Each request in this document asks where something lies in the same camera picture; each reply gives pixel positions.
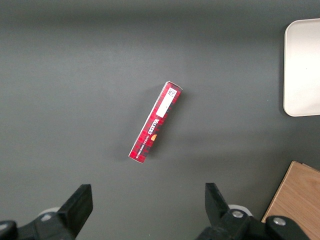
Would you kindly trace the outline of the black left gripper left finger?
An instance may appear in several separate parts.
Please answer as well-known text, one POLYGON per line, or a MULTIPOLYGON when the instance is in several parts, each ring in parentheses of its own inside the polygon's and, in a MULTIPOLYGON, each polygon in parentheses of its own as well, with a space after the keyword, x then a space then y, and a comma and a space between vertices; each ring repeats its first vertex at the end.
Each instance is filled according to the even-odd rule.
POLYGON ((60 207, 42 211, 30 223, 0 222, 2 240, 75 240, 93 211, 92 186, 82 184, 60 207))

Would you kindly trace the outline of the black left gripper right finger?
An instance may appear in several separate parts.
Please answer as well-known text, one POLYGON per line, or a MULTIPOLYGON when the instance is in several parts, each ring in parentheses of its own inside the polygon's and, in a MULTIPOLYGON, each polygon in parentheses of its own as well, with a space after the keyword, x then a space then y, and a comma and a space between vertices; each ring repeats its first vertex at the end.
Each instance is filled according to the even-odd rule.
POLYGON ((244 210, 230 208, 215 183, 205 184, 205 210, 210 222, 198 240, 308 240, 292 219, 269 216, 260 222, 244 210))

